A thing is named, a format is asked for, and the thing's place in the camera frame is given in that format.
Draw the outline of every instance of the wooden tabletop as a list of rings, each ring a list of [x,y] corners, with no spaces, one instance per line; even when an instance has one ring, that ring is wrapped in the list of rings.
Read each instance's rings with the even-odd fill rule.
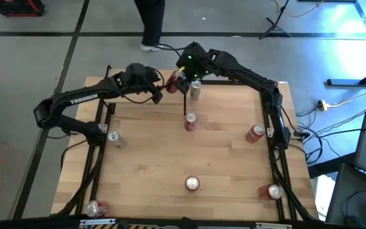
[[[161,72],[165,77],[171,74]],[[85,86],[101,79],[87,77]],[[289,85],[280,82],[279,89],[283,107],[297,125]],[[149,96],[130,98],[142,101]],[[108,142],[105,147],[97,200],[110,204],[107,216],[278,220],[275,202],[257,196],[258,187],[272,183],[266,137],[255,144],[245,141],[245,132],[253,124],[264,123],[259,92],[248,86],[203,85],[200,100],[190,101],[187,96],[187,111],[198,115],[194,132],[184,129],[183,95],[178,92],[164,91],[157,105],[152,101],[133,104],[122,98],[109,102],[116,102],[109,131],[119,132],[128,146],[116,149]],[[97,105],[98,100],[80,104],[76,118],[94,120]],[[69,145],[84,139],[81,134],[72,136]],[[302,147],[296,140],[291,144]],[[67,152],[52,213],[61,210],[79,188],[87,150],[84,143]],[[304,153],[289,147],[286,156],[293,191],[317,218]],[[200,179],[195,192],[184,186],[190,175]],[[87,191],[85,204],[89,196]],[[289,218],[286,197],[283,205]]]

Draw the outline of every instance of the black pants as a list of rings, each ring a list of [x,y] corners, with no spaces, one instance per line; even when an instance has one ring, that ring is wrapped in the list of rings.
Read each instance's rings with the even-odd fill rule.
[[[163,14],[165,13],[165,0],[134,0],[140,18],[144,23],[144,37],[142,44],[154,46],[159,43],[162,33]]]

